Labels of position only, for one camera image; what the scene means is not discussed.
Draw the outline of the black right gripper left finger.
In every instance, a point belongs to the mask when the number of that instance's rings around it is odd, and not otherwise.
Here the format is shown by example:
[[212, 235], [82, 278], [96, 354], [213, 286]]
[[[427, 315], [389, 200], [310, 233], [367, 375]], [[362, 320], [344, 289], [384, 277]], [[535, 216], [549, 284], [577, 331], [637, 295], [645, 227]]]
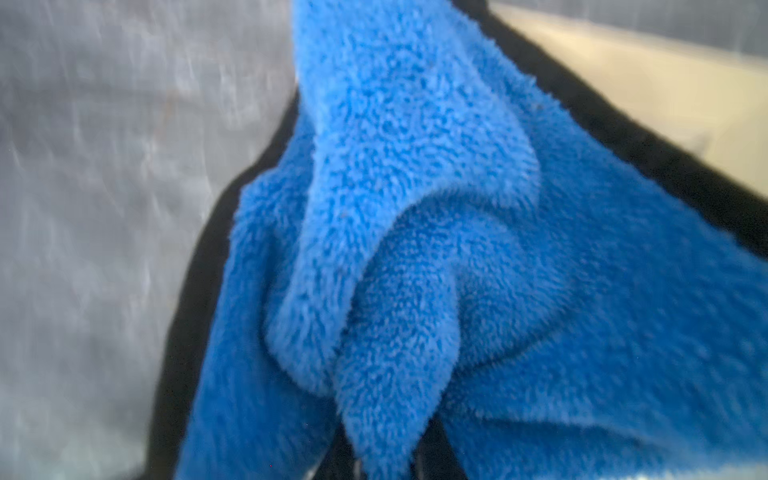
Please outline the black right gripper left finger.
[[347, 438], [338, 428], [326, 455], [314, 470], [312, 480], [360, 480], [360, 461]]

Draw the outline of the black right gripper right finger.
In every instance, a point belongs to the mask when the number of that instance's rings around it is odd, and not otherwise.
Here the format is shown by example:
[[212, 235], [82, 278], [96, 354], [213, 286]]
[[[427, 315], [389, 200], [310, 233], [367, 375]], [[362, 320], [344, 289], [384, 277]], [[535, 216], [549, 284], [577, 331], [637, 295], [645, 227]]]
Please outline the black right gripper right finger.
[[438, 415], [428, 423], [413, 454], [416, 480], [467, 480]]

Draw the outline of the blue microfibre cloth black trim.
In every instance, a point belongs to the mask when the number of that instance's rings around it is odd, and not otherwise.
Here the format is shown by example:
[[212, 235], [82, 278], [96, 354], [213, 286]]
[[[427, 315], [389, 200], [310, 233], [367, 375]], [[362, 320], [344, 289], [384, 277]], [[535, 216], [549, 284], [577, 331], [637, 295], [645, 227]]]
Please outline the blue microfibre cloth black trim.
[[767, 203], [483, 1], [297, 1], [298, 90], [169, 330], [146, 479], [767, 460]]

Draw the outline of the beige picture frame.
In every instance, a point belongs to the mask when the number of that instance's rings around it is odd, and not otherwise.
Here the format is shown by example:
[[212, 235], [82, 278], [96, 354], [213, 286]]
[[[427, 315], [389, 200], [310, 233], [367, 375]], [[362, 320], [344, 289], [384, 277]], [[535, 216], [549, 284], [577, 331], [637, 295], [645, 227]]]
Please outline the beige picture frame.
[[766, 195], [766, 60], [500, 1], [491, 9], [631, 118]]

